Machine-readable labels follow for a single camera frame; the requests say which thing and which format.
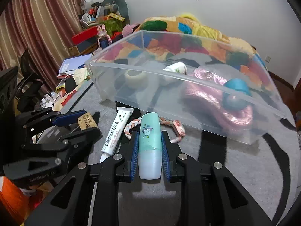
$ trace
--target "transparent container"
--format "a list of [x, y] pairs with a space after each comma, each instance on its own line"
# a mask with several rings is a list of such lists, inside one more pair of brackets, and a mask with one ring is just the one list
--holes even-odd
[[[183, 62], [187, 74], [163, 71]], [[189, 34], [138, 31], [86, 61], [101, 99], [247, 144], [284, 118], [260, 57]]]

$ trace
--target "mint green bottle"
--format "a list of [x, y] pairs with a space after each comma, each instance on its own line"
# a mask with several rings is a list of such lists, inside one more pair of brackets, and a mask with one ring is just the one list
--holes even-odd
[[159, 116], [152, 112], [141, 119], [139, 133], [139, 176], [141, 179], [158, 179], [162, 168], [162, 143]]

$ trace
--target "striped curtain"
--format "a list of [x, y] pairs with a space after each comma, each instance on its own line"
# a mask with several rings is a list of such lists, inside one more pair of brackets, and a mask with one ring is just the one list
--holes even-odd
[[[20, 66], [29, 48], [32, 69], [53, 90], [73, 46], [71, 38], [82, 31], [80, 13], [80, 0], [11, 0], [0, 16], [0, 70]], [[22, 78], [19, 68], [18, 80]]]

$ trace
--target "cartoon print on bottle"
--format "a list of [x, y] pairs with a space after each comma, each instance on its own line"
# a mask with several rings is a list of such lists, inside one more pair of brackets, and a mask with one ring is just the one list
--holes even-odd
[[144, 137], [149, 138], [148, 136], [149, 136], [149, 134], [151, 133], [152, 129], [153, 129], [153, 128], [150, 127], [149, 125], [146, 126], [146, 124], [144, 124], [144, 127], [143, 127], [143, 129], [142, 129], [142, 132], [144, 133], [143, 138], [144, 138]]

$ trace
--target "metal bolt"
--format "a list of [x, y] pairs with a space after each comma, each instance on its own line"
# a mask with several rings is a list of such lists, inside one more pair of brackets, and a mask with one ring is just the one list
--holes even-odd
[[63, 144], [64, 144], [64, 145], [67, 145], [68, 143], [69, 143], [69, 140], [68, 140], [68, 139], [64, 139], [64, 140], [63, 140]]
[[221, 169], [221, 168], [223, 167], [223, 164], [220, 163], [220, 162], [215, 162], [215, 163], [213, 164], [213, 166], [214, 166], [216, 169]]
[[86, 166], [87, 166], [87, 164], [84, 163], [84, 162], [80, 162], [80, 163], [77, 165], [77, 167], [78, 167], [79, 169], [84, 169]]
[[60, 158], [55, 159], [55, 164], [60, 165], [62, 163], [62, 160]]
[[186, 154], [183, 154], [183, 153], [179, 154], [178, 157], [179, 157], [180, 160], [186, 160], [188, 158], [188, 156]]
[[115, 154], [115, 155], [113, 155], [113, 159], [116, 160], [116, 161], [120, 160], [121, 158], [122, 158], [121, 154]]

